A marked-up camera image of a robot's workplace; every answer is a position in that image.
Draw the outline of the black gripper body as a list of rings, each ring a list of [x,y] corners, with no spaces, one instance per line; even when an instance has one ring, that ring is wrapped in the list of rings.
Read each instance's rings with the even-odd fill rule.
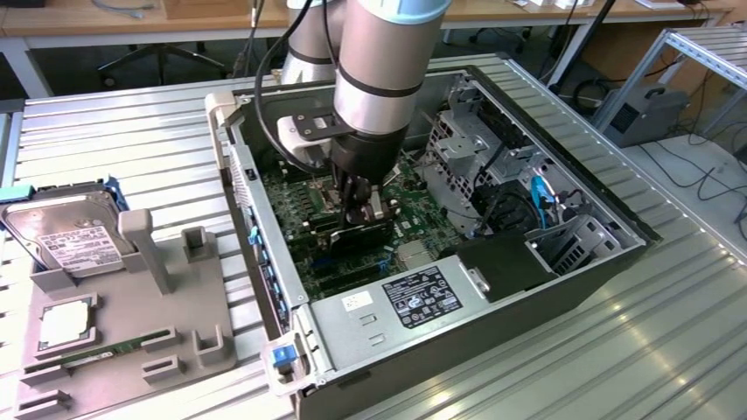
[[[347,179],[364,179],[380,186],[394,169],[407,137],[408,126],[383,135],[375,135],[342,125],[330,129],[331,163],[336,186]]]

